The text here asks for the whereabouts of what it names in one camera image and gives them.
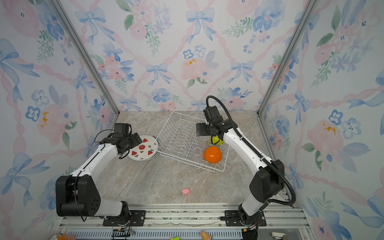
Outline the watermelon pattern plate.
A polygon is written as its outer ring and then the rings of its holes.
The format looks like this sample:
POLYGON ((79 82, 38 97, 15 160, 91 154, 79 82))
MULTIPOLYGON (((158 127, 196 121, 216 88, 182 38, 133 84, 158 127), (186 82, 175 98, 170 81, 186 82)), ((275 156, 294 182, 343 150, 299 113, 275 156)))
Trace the watermelon pattern plate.
POLYGON ((159 141, 150 135, 140 135, 140 138, 142 143, 130 150, 128 158, 137 162, 153 159, 159 152, 159 141))

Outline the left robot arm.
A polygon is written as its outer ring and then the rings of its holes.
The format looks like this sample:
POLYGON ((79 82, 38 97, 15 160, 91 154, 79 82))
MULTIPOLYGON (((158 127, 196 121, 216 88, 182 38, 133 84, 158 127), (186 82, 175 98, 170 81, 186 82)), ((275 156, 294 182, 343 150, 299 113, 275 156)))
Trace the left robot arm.
POLYGON ((60 217, 106 217, 130 220, 125 201, 102 199, 96 181, 115 157, 124 158, 142 143, 130 124, 117 123, 112 133, 98 141, 98 147, 84 164, 56 181, 56 211, 60 217))

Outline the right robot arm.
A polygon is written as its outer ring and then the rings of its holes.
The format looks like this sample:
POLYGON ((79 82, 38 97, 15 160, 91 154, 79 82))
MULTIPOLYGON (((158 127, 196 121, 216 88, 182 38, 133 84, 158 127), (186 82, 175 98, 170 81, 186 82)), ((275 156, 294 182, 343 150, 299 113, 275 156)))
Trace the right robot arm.
POLYGON ((197 123, 198 136, 218 137, 229 145, 245 161, 254 177, 249 185, 250 195, 239 206, 241 222, 249 226, 270 203, 290 205, 290 202, 273 199, 285 187, 284 166, 281 161, 273 161, 263 154, 238 126, 231 120, 224 120, 216 106, 204 110, 205 123, 197 123))

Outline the lime green bowl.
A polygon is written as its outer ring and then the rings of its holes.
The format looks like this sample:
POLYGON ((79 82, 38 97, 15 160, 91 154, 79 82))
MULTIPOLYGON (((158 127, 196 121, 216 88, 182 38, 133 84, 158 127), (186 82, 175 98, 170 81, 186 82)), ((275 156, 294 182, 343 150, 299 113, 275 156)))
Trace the lime green bowl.
POLYGON ((210 137, 210 140, 209 140, 209 143, 213 146, 216 146, 216 145, 222 145, 224 144, 225 142, 222 141, 218 136, 211 136, 210 137))

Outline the orange bowl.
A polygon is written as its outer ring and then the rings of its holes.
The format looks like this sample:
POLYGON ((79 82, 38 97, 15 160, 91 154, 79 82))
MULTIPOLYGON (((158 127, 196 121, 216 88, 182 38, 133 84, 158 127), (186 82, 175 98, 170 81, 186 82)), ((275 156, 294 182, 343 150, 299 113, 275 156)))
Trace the orange bowl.
POLYGON ((210 146, 204 151, 203 158, 210 164, 217 164, 222 160, 222 152, 218 147, 210 146))

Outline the clear glass cup front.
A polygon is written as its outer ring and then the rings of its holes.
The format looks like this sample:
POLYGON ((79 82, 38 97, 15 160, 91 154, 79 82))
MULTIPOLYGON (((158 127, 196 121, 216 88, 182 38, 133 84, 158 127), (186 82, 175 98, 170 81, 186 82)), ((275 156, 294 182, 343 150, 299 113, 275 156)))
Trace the clear glass cup front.
POLYGON ((200 148, 200 147, 193 147, 193 148, 191 149, 191 153, 192 153, 193 156, 195 156, 195 157, 201 157, 202 154, 203 154, 203 150, 202 150, 202 148, 200 148))

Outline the small pink object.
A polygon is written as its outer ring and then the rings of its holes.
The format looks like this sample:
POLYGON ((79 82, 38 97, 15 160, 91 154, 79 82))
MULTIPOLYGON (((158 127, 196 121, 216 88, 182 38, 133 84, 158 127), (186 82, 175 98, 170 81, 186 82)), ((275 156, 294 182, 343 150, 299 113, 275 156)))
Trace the small pink object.
POLYGON ((182 189, 182 194, 183 195, 190 195, 191 194, 191 190, 188 189, 188 188, 182 189))

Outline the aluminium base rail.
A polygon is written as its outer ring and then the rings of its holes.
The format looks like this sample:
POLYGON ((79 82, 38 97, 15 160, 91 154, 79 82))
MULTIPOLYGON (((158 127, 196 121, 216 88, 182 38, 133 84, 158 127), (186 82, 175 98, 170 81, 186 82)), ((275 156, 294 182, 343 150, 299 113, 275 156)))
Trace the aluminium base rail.
POLYGON ((270 205, 261 214, 258 228, 246 227, 234 218, 238 207, 225 204, 133 205, 132 223, 119 230, 103 219, 85 222, 65 217, 59 233, 77 240, 313 240, 314 234, 300 208, 270 205))

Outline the left aluminium corner post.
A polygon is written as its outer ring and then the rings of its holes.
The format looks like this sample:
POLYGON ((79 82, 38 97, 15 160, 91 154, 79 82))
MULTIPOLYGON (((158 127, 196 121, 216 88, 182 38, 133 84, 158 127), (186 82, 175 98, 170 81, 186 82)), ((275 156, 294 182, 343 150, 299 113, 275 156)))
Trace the left aluminium corner post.
POLYGON ((91 56, 89 55, 88 51, 86 50, 84 44, 81 41, 81 38, 76 31, 75 27, 73 26, 69 16, 67 15, 63 5, 60 1, 53 0, 48 1, 49 5, 52 7, 54 13, 57 15, 60 23, 63 25, 65 31, 69 34, 71 40, 74 43, 74 47, 77 50, 78 54, 80 55, 81 60, 84 62, 86 68, 89 70, 91 76, 93 77, 96 85, 100 89, 101 93, 104 95, 107 103, 112 108, 112 111, 118 115, 120 111, 117 108, 117 105, 115 104, 111 94, 109 93, 107 86, 101 79, 96 66, 94 65, 91 56))

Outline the aluminium corner post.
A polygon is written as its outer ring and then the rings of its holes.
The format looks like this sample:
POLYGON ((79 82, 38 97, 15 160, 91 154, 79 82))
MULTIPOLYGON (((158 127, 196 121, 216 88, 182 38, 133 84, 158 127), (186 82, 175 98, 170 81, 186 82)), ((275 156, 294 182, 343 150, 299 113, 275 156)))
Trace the aluminium corner post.
POLYGON ((283 75, 283 72, 286 68, 286 66, 289 65, 289 62, 291 60, 291 57, 294 54, 294 51, 298 47, 299 40, 301 37, 304 35, 304 31, 307 29, 310 18, 314 14, 315 8, 318 4, 318 1, 316 0, 310 0, 308 1, 308 4, 304 8, 303 14, 300 18, 299 24, 295 28, 295 31, 293 32, 292 39, 290 43, 287 45, 287 49, 285 50, 283 56, 282 56, 282 61, 279 64, 279 67, 277 68, 276 74, 272 78, 272 81, 267 88, 267 92, 265 97, 263 98, 262 104, 260 105, 257 114, 258 117, 263 116, 264 112, 267 109, 267 105, 269 103, 270 98, 272 97, 275 87, 278 85, 280 78, 283 75))
POLYGON ((101 93, 104 95, 107 103, 112 108, 112 111, 118 115, 120 111, 117 108, 117 105, 115 104, 111 94, 109 93, 107 86, 101 79, 96 66, 94 65, 91 56, 89 55, 88 51, 86 50, 84 44, 81 41, 81 38, 76 31, 75 27, 73 26, 69 16, 67 15, 63 5, 60 1, 53 0, 48 1, 49 5, 52 7, 54 13, 57 15, 60 23, 63 25, 65 31, 69 34, 71 40, 74 43, 74 47, 77 50, 78 54, 80 55, 81 60, 84 62, 86 68, 89 70, 91 76, 93 77, 96 85, 100 89, 101 93))

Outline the right aluminium corner post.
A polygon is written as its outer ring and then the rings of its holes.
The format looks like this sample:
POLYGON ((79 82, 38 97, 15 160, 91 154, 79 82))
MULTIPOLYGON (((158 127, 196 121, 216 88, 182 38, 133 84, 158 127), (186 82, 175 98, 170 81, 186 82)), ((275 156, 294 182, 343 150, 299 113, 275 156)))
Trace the right aluminium corner post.
POLYGON ((277 68, 276 74, 272 78, 272 81, 267 88, 267 92, 265 97, 263 98, 262 104, 260 105, 257 114, 258 117, 263 116, 264 112, 267 109, 267 105, 269 103, 270 98, 272 97, 275 87, 278 85, 280 78, 283 75, 283 72, 286 68, 286 66, 289 65, 289 62, 291 60, 291 57, 294 54, 294 51, 298 47, 299 40, 301 37, 304 35, 304 31, 307 29, 310 18, 314 14, 315 8, 318 4, 318 1, 316 0, 310 0, 308 1, 308 4, 304 8, 303 14, 300 18, 299 24, 295 28, 295 31, 293 32, 292 39, 290 43, 287 45, 287 49, 285 50, 283 56, 282 56, 282 61, 279 64, 279 67, 277 68))

